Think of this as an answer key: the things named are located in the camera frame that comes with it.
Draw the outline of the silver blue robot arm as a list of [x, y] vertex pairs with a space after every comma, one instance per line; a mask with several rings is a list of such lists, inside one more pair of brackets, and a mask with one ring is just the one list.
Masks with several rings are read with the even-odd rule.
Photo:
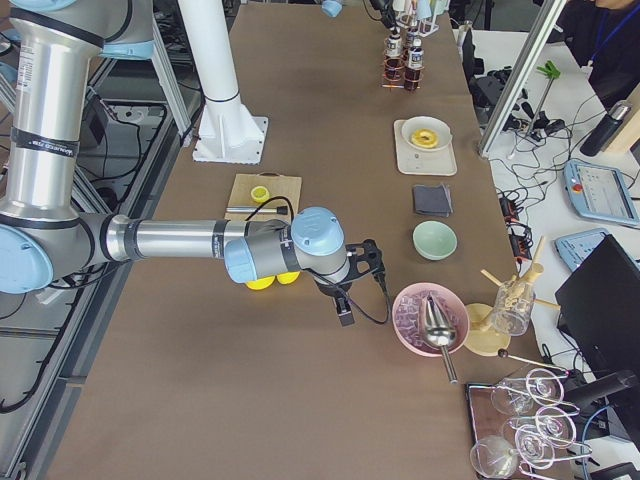
[[[340, 0], [322, 0], [320, 2], [322, 12], [328, 17], [337, 17], [344, 6]], [[364, 1], [364, 6], [369, 17], [374, 21], [379, 21], [387, 29], [397, 27], [396, 14], [393, 9], [393, 2], [387, 0]]]
[[132, 213], [143, 187], [171, 163], [156, 155], [159, 139], [136, 132], [127, 168], [115, 167], [116, 143], [95, 143], [85, 127], [101, 114], [88, 90], [96, 58], [151, 61], [166, 97], [163, 124], [179, 142], [196, 135], [199, 161], [257, 164], [268, 121], [240, 99], [225, 9], [219, 1], [181, 1], [200, 80], [198, 107], [187, 109], [150, 1], [15, 1], [9, 19], [19, 38], [11, 147], [1, 199], [1, 290], [27, 294], [59, 287], [94, 266], [147, 258], [221, 260], [240, 284], [310, 273], [331, 297], [342, 325], [358, 307], [353, 282], [385, 280], [376, 243], [349, 244], [328, 209], [290, 210], [284, 220], [155, 221]]

